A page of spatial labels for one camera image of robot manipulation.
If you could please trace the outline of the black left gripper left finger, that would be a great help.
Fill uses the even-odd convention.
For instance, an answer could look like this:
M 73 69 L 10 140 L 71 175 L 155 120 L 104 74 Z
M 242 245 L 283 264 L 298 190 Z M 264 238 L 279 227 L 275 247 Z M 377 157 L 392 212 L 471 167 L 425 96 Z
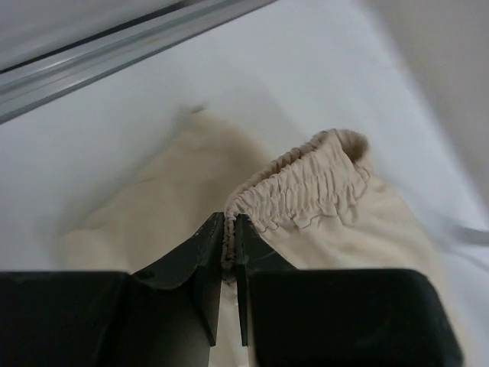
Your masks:
M 146 268 L 1 275 L 3 366 L 206 366 L 224 216 Z

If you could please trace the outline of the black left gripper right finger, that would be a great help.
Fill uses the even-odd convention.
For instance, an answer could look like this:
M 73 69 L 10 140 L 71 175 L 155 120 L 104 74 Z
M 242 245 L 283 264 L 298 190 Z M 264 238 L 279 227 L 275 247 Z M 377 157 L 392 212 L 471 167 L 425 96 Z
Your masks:
M 411 269 L 299 270 L 235 222 L 241 340 L 253 366 L 461 366 L 429 279 Z

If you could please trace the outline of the beige cargo trousers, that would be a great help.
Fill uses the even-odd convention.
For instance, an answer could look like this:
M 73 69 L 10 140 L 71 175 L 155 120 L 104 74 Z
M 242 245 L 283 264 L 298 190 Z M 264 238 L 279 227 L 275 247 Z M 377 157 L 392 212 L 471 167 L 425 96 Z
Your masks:
M 134 273 L 187 240 L 214 212 L 225 215 L 222 325 L 212 366 L 246 366 L 238 341 L 235 219 L 300 269 L 412 268 L 434 284 L 465 364 L 471 343 L 449 296 L 441 258 L 401 196 L 374 171 L 367 138 L 348 129 L 315 134 L 270 158 L 244 130 L 203 108 L 57 250 L 64 268 Z

